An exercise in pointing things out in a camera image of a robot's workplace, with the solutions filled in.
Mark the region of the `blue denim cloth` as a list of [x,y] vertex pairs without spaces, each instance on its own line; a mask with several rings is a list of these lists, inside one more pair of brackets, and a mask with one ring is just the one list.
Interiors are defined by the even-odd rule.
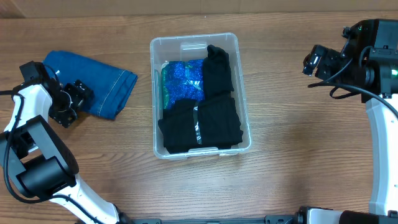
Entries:
[[51,51],[43,64],[51,77],[58,73],[63,85],[80,80],[93,90],[93,99],[82,110],[104,119],[114,120],[123,110],[138,79],[129,70],[63,50]]

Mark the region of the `black cloth bundle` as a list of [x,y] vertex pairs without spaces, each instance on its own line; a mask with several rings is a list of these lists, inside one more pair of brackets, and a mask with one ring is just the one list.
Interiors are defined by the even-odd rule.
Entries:
[[231,80],[229,54],[214,45],[209,45],[207,51],[208,56],[204,59],[202,66],[205,98],[231,93],[234,88]]

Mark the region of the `blue sequin fabric bundle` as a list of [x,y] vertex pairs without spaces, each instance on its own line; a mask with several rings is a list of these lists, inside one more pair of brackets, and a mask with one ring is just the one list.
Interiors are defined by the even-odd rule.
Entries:
[[170,61],[161,69],[163,109],[171,109],[177,100],[202,101],[203,59],[189,61]]

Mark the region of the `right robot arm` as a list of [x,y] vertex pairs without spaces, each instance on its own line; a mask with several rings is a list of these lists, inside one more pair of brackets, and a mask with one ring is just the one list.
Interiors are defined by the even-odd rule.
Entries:
[[359,95],[366,107],[373,145],[369,211],[300,207],[291,223],[397,223],[397,21],[367,19],[344,27],[340,52],[315,45],[303,73],[319,78],[309,88],[330,86],[330,97]]

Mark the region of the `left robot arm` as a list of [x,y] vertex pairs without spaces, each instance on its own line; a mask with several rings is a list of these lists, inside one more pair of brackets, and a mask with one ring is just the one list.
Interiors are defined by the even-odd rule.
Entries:
[[83,223],[130,223],[81,178],[74,155],[48,124],[52,118],[69,127],[91,102],[93,91],[80,80],[62,85],[60,73],[50,76],[41,62],[28,62],[20,70],[24,82],[1,92],[14,102],[1,133],[1,167],[9,193],[22,203],[59,204]]

